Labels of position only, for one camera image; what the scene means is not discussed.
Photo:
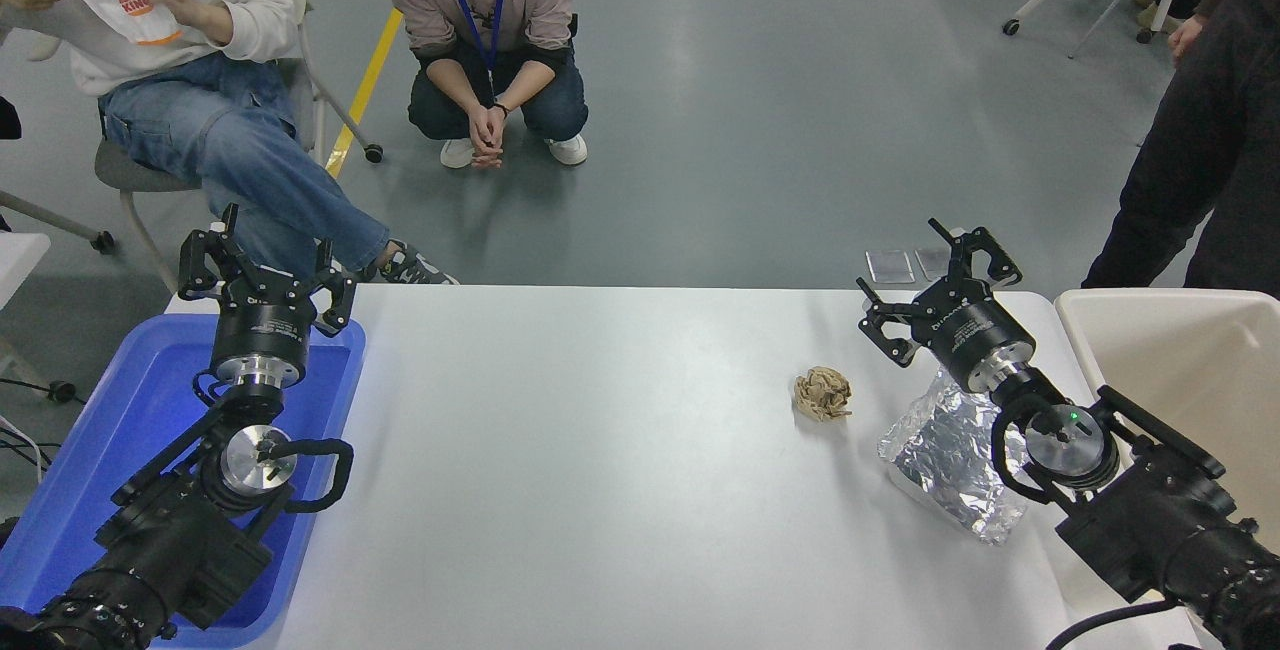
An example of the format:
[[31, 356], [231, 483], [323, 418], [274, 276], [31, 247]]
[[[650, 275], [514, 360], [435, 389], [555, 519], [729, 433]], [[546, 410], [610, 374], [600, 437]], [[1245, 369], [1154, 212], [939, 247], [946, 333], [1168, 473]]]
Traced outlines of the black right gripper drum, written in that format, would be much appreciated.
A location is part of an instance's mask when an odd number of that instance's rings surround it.
[[997, 386], [1034, 354], [1033, 337], [978, 278], [942, 278], [914, 303], [924, 316], [911, 335], [961, 386]]

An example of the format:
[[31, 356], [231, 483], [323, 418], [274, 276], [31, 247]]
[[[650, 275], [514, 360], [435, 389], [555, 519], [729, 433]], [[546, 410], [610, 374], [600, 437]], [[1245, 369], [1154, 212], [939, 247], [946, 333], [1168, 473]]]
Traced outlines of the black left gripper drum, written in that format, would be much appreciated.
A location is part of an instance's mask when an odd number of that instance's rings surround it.
[[212, 363], [265, 354], [285, 363], [308, 360], [308, 337], [316, 308], [303, 281], [288, 273], [238, 275], [224, 281], [212, 344]]

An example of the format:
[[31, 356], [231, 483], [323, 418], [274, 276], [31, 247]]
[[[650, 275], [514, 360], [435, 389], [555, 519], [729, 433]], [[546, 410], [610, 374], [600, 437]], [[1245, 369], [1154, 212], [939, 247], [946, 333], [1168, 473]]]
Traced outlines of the person's hand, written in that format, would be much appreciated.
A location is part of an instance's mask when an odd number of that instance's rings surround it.
[[1171, 32], [1167, 38], [1167, 47], [1170, 49], [1174, 67], [1179, 67], [1183, 59], [1187, 58], [1187, 54], [1190, 52], [1190, 49], [1204, 31], [1207, 20], [1207, 17], [1193, 15], [1183, 20], [1181, 26]]

